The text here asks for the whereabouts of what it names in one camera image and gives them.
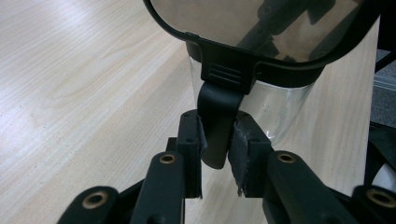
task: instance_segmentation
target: light wood surface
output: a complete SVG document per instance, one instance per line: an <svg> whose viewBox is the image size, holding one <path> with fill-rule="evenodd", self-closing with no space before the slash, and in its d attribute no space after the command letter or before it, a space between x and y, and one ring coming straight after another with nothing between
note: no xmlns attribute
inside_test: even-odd
<svg viewBox="0 0 396 224"><path fill-rule="evenodd" d="M276 146L347 194L362 183L376 32L325 69ZM2 1L1 223L54 223L84 189L144 178L194 108L190 73L184 43L142 1ZM203 190L187 223L265 223L262 200L237 197L229 165L203 165Z"/></svg>

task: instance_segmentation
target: gray carpet floor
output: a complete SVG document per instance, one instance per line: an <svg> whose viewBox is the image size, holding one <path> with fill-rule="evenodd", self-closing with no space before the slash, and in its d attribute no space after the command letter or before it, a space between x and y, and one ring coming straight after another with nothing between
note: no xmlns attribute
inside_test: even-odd
<svg viewBox="0 0 396 224"><path fill-rule="evenodd" d="M377 60L388 52L378 50ZM370 120L396 128L396 62L375 74Z"/></svg>

